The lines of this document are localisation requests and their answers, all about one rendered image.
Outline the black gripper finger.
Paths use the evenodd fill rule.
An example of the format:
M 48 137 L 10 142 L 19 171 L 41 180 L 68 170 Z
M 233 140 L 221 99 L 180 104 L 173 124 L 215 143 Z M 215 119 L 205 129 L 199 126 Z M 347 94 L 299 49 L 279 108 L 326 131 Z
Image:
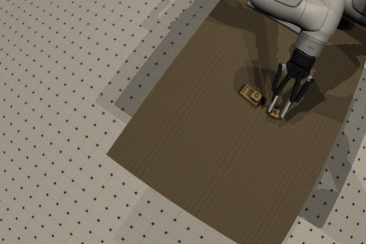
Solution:
M 288 75 L 288 73 L 286 74 L 285 78 L 283 79 L 283 81 L 281 82 L 281 84 L 277 87 L 277 83 L 279 82 L 282 70 L 284 70 L 284 68 L 286 67 L 287 63 L 278 63 L 278 71 L 276 73 L 276 77 L 274 79 L 273 85 L 272 85 L 272 92 L 274 93 L 273 97 L 272 97 L 272 102 L 269 106 L 269 112 L 271 112 L 279 93 L 283 90 L 283 88 L 285 87 L 285 85 L 287 84 L 287 82 L 291 79 L 291 77 L 296 73 L 296 69 L 293 68 L 292 71 L 290 72 L 290 74 Z
M 280 113 L 280 116 L 283 118 L 286 111 L 290 108 L 290 106 L 292 105 L 292 103 L 294 102 L 299 102 L 301 100 L 301 98 L 303 97 L 304 93 L 306 92 L 306 90 L 309 88 L 309 86 L 315 82 L 314 77 L 312 77 L 311 75 L 309 75 L 307 77 L 307 81 L 305 82 L 305 84 L 302 86 L 302 88 L 300 89 L 300 92 L 298 93 L 298 95 L 296 96 L 296 92 L 298 90 L 298 87 L 300 85 L 300 81 L 303 77 L 303 72 L 301 71 L 299 73 L 298 79 L 295 81 L 294 87 L 292 89 L 292 93 L 290 98 L 288 99 L 287 103 L 284 106 L 284 109 L 282 110 L 282 112 Z

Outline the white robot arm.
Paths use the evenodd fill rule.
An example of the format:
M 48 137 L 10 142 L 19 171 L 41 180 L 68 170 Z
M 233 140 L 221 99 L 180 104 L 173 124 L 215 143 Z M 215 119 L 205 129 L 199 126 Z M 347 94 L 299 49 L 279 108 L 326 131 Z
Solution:
M 343 16 L 366 27 L 366 0 L 249 0 L 270 17 L 300 27 L 294 46 L 319 58 Z

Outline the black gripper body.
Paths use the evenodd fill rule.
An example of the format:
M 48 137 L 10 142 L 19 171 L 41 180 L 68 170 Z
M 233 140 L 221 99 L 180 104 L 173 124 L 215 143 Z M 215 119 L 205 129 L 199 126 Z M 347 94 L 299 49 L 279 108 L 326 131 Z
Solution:
M 295 78 L 297 80 L 299 73 L 302 71 L 303 72 L 302 79 L 304 79 L 310 75 L 310 70 L 312 69 L 312 66 L 315 61 L 316 61 L 315 58 L 310 58 L 300 53 L 297 49 L 295 49 L 292 53 L 292 57 L 286 64 L 288 74 L 290 74 L 292 69 L 295 68 L 296 73 L 292 76 L 292 78 Z

